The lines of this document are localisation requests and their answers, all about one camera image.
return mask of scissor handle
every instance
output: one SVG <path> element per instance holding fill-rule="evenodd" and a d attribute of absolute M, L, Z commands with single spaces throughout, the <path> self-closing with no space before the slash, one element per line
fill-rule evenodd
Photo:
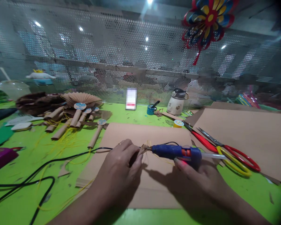
<path fill-rule="evenodd" d="M 246 168 L 243 164 L 241 164 L 236 158 L 234 158 L 232 155 L 230 155 L 225 149 L 223 149 L 220 146 L 217 146 L 216 149 L 218 150 L 220 155 L 223 155 L 223 153 L 226 155 L 227 158 L 229 158 L 231 161 L 233 161 L 237 166 L 232 164 L 229 160 L 224 159 L 223 161 L 225 164 L 230 166 L 232 169 L 234 169 L 236 172 L 239 174 L 245 176 L 245 177 L 250 177 L 252 175 L 251 171 Z"/>
<path fill-rule="evenodd" d="M 214 153 L 218 153 L 218 150 L 212 145 L 209 141 L 207 141 L 203 136 L 198 134 L 196 131 L 192 130 L 191 133 L 209 150 Z"/>
<path fill-rule="evenodd" d="M 224 148 L 226 148 L 235 158 L 237 158 L 239 161 L 241 161 L 244 165 L 246 165 L 247 167 L 251 168 L 252 170 L 255 170 L 257 172 L 260 172 L 260 167 L 258 166 L 258 164 L 252 160 L 249 156 L 247 156 L 245 153 L 241 152 L 240 150 L 230 147 L 228 145 L 224 145 Z M 245 159 L 247 159 L 250 163 L 246 162 L 245 160 L 243 160 L 238 154 L 240 154 L 241 156 L 243 156 Z"/>

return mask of white bottle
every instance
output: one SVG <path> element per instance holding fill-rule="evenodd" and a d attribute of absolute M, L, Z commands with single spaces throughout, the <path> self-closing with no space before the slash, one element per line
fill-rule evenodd
<path fill-rule="evenodd" d="M 180 115 L 183 110 L 185 99 L 188 99 L 188 93 L 180 88 L 176 88 L 172 93 L 172 97 L 166 111 L 175 116 Z"/>

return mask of small yellow container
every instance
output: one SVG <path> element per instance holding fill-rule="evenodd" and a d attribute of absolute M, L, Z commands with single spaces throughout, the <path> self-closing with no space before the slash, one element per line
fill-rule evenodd
<path fill-rule="evenodd" d="M 177 127 L 177 128 L 181 128 L 184 126 L 184 123 L 180 120 L 175 120 L 174 121 L 174 126 L 173 127 Z"/>

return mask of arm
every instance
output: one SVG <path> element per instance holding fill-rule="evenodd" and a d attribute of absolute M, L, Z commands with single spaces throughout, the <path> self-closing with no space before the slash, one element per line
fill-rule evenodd
<path fill-rule="evenodd" d="M 233 215 L 239 224 L 270 225 L 270 223 L 228 186 L 213 163 L 202 161 L 198 171 L 175 159 L 175 166 L 194 181 L 220 208 Z"/>
<path fill-rule="evenodd" d="M 129 139 L 119 143 L 106 156 L 91 187 L 48 225 L 94 223 L 136 178 L 143 155 L 138 156 L 131 167 L 129 162 L 138 151 Z"/>

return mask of phone screen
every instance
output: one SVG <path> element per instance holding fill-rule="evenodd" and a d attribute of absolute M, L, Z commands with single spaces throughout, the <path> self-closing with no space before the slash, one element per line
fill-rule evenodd
<path fill-rule="evenodd" d="M 126 110 L 136 110 L 136 88 L 127 88 Z"/>

